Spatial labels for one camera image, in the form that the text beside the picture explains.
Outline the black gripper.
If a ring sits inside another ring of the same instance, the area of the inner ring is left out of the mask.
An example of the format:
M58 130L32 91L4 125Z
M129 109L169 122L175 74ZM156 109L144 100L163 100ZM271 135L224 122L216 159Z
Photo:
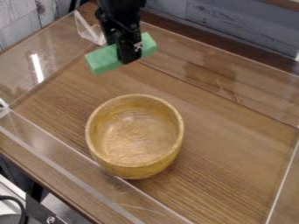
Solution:
M141 57L140 9L145 0L96 0L96 19L109 45L116 43L118 60L128 64Z

